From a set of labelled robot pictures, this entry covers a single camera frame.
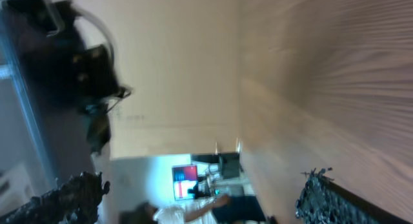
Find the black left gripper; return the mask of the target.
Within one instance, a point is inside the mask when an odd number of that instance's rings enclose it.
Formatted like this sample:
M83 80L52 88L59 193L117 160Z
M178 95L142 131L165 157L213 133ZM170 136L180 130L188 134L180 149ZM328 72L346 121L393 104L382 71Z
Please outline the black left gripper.
M111 53L103 45L75 54L70 68L70 92L76 98L78 113L85 119L86 141L91 152L100 153L112 137L108 114L132 94L132 89L119 83Z

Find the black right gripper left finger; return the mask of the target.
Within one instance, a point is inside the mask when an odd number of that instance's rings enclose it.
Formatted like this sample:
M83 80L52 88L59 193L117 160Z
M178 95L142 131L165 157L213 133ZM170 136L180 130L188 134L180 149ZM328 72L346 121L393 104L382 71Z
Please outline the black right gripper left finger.
M102 173L82 172L59 188L34 196L19 208L1 216L1 224L94 224L99 205L110 191Z

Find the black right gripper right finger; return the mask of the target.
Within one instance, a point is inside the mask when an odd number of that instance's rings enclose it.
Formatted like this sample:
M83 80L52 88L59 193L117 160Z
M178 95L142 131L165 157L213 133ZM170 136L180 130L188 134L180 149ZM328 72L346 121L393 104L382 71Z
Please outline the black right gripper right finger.
M304 224L403 224L403 219L353 194L325 175L332 168L303 172L307 179L295 204Z

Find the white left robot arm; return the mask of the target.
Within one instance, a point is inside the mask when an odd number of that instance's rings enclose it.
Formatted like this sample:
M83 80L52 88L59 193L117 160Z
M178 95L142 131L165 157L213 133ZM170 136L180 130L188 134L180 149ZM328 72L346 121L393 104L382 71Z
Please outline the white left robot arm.
M112 137L109 101L132 93L117 78L108 28L72 0L2 0L1 21L24 75L55 105L85 117L86 140L100 154Z

